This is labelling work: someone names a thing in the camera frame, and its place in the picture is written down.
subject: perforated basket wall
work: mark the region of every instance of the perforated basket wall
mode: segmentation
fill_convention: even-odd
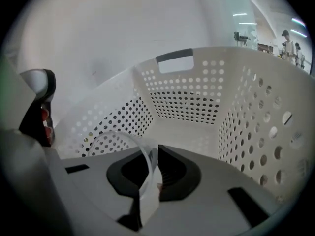
[[[193,69],[160,72],[159,62],[191,54]],[[183,50],[96,88],[57,125],[54,146],[61,158],[86,156],[100,133],[121,130],[225,161],[282,201],[299,193],[314,164],[314,91],[303,70],[262,52]],[[95,155],[129,146],[97,144]]]

